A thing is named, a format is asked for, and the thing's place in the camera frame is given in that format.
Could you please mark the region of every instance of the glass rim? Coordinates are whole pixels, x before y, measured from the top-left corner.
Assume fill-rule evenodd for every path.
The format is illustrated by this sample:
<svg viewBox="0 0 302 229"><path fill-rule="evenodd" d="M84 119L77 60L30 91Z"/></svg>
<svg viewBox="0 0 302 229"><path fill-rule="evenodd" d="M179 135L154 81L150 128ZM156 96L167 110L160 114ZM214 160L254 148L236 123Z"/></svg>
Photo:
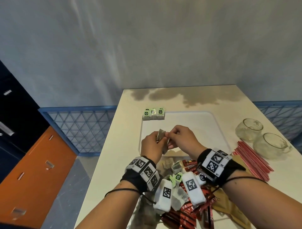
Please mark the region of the glass rim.
<svg viewBox="0 0 302 229"><path fill-rule="evenodd" d="M284 149L284 148L286 148L287 147L287 143L286 143L286 145L284 146L284 147L277 147L277 146L274 146L274 145L272 145L272 144L270 144L266 139L265 139L265 136L264 135L266 135L266 134L272 134L272 135L275 135L275 136L277 136L277 137L279 137L280 139L282 139L283 141L285 141L282 137L280 137L279 135L277 135L277 134L274 134L274 133L264 133L263 135L262 135L262 137L263 137L263 139L265 140L265 142L267 143L267 144L269 144L269 145L271 145L271 146L273 146L273 147L275 147L275 148L278 148L278 149Z"/></svg>
<svg viewBox="0 0 302 229"><path fill-rule="evenodd" d="M251 130L254 130L254 131L261 131L261 130L263 130L263 125L262 125L261 122L259 122L259 123L261 124L261 129L259 129L259 130L256 130L256 129L254 129L254 128L248 127L248 126L244 123L244 121L245 121L245 120L248 120L248 119L259 122L258 120L253 119L253 118L245 118L242 122L243 122L243 124L244 124L247 128L249 128L249 129L251 129Z"/></svg>

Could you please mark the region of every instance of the metal lattice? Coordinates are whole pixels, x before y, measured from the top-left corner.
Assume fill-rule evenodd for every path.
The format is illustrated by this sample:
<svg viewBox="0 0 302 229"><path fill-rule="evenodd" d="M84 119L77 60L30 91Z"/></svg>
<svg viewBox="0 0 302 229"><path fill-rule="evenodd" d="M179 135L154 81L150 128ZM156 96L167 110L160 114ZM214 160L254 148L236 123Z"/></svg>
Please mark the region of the metal lattice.
<svg viewBox="0 0 302 229"><path fill-rule="evenodd" d="M40 112L77 155L96 156L102 151L115 109L41 108Z"/></svg>
<svg viewBox="0 0 302 229"><path fill-rule="evenodd" d="M289 141L302 132L302 101L254 102ZM302 142L294 146L302 152Z"/></svg>

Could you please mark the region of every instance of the black cord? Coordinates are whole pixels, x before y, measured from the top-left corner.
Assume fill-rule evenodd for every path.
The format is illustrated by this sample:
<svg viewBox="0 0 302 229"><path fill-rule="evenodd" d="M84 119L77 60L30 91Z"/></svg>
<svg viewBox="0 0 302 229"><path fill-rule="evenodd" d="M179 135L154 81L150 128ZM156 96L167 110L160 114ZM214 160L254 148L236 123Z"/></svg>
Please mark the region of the black cord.
<svg viewBox="0 0 302 229"><path fill-rule="evenodd" d="M139 195L142 195L144 198L146 198L150 203L153 203L153 204L156 204L156 202L150 200L148 197L146 197L144 194L141 194L137 189L129 189L129 188L122 188L122 189L113 189L109 192L106 193L105 197L109 194L109 193L112 193L112 192L116 192L116 191L134 191L134 192L137 192Z"/></svg>
<svg viewBox="0 0 302 229"><path fill-rule="evenodd" d="M264 183L267 184L267 182L265 182L264 180L261 180L261 179L259 179L259 178L257 178L257 177L253 177L253 176L237 176L237 177L233 177L233 178L230 178L230 179L226 180L225 183L224 183L223 185L225 185L225 184L228 183L229 181L237 180L237 179L243 179L243 178L259 180L259 181L262 181L262 182L264 182ZM216 191L217 191L218 189L220 189L222 186L219 186L219 187L215 188L215 189L212 191L212 193L216 192Z"/></svg>

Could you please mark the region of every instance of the forearm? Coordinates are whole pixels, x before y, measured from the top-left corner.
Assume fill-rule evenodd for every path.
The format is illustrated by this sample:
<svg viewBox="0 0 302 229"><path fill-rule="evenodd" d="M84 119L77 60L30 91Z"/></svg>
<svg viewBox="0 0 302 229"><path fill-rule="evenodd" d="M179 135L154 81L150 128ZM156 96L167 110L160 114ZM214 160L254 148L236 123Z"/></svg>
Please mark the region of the forearm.
<svg viewBox="0 0 302 229"><path fill-rule="evenodd" d="M136 187L121 181L114 189ZM122 229L126 228L135 209L139 194L134 191L109 193L77 226L76 229Z"/></svg>
<svg viewBox="0 0 302 229"><path fill-rule="evenodd" d="M235 171L229 178L252 176ZM302 204L255 179L236 179L223 186L224 192L245 216L261 229L298 229L302 226Z"/></svg>

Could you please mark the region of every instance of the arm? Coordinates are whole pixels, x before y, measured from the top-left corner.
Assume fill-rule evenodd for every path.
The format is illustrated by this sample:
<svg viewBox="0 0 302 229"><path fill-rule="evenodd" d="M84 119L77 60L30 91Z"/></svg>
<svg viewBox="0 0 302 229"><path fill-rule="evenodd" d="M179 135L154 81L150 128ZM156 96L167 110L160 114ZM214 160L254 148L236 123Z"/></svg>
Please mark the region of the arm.
<svg viewBox="0 0 302 229"><path fill-rule="evenodd" d="M157 131L142 140L141 156L146 156L157 164L162 149L168 139L164 137L156 143ZM137 189L128 181L121 181L114 189ZM121 229L126 228L138 201L139 194L134 191L109 193L76 227L76 229Z"/></svg>
<svg viewBox="0 0 302 229"><path fill-rule="evenodd" d="M179 147L197 160L206 147L201 145L193 132L184 126L175 126L166 133L168 149ZM229 178L252 176L245 171L235 171ZM223 190L245 216L261 229L298 229L302 227L302 204L279 190L254 179L238 179L226 183Z"/></svg>

